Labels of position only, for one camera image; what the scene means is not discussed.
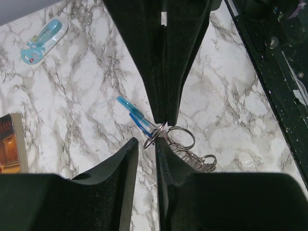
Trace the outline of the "brown book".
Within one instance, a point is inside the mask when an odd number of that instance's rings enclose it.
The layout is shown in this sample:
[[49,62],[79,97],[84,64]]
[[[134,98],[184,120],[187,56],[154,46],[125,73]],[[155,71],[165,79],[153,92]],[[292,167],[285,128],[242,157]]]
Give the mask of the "brown book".
[[20,113],[7,114],[0,118],[0,172],[29,173]]

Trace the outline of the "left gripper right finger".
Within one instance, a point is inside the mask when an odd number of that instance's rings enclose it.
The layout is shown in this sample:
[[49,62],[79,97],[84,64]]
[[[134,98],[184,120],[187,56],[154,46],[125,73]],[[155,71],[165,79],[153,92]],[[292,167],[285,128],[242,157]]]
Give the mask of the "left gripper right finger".
[[308,202],[282,173],[200,173],[155,143],[162,231],[305,231]]

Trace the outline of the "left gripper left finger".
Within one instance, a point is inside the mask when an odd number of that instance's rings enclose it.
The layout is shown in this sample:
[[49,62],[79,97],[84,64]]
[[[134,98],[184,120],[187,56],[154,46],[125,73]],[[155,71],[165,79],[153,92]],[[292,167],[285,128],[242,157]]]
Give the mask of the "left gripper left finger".
[[1,230],[129,230],[138,156],[138,140],[132,138],[114,155],[72,179],[2,174]]

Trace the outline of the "metal keyring holder blue handle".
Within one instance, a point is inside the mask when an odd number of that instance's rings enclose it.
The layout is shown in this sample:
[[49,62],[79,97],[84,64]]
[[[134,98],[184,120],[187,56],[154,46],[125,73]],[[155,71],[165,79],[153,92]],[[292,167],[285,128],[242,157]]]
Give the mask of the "metal keyring holder blue handle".
[[[207,154],[202,157],[198,157],[195,153],[191,151],[191,149],[195,146],[196,142],[195,136],[191,131],[180,126],[172,126],[168,130],[165,130],[167,122],[164,122],[160,125],[155,125],[154,123],[150,122],[135,105],[133,105],[125,98],[118,96],[116,100],[122,106],[124,106],[129,111],[129,113],[132,113],[134,116],[136,116],[140,123],[150,132],[150,136],[147,136],[143,133],[147,138],[143,145],[143,149],[147,149],[151,144],[154,145],[158,137],[163,137],[167,141],[168,145],[174,147],[175,153],[183,153],[183,156],[181,157],[182,160],[184,160],[195,170],[199,172],[209,173],[213,172],[216,169],[217,158],[214,155]],[[173,140],[169,136],[169,133],[175,130],[180,130],[189,134],[192,138],[192,144],[185,146]]]

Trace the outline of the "blue key tag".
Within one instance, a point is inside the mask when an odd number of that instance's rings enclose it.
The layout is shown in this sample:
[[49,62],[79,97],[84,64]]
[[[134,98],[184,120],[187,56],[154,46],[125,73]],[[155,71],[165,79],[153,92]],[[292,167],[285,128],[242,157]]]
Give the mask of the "blue key tag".
[[137,127],[147,136],[150,136],[150,132],[140,123],[140,121],[137,119],[136,116],[134,116],[132,113],[129,113],[129,116],[132,118],[132,120],[135,122]]

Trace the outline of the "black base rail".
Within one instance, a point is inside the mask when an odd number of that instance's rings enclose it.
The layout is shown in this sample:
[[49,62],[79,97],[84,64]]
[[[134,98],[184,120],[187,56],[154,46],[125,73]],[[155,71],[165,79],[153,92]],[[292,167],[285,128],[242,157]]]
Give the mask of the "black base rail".
[[308,3],[228,0],[295,164],[308,180]]

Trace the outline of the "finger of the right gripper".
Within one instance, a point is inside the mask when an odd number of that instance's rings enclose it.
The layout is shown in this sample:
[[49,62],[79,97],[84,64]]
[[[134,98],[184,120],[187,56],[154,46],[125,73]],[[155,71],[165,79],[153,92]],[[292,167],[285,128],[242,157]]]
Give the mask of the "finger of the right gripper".
[[205,18],[210,0],[168,0],[165,45],[165,100],[168,125],[177,123],[187,65]]
[[162,1],[105,0],[104,4],[142,77],[154,121],[165,122]]

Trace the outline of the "blue packaged toothbrush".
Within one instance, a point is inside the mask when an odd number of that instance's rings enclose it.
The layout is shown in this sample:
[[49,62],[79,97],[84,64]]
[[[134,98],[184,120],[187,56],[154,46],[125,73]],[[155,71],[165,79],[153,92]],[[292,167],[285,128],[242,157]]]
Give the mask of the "blue packaged toothbrush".
[[28,65],[39,63],[65,35],[67,29],[68,20],[65,17],[51,19],[24,43],[20,51],[22,61]]

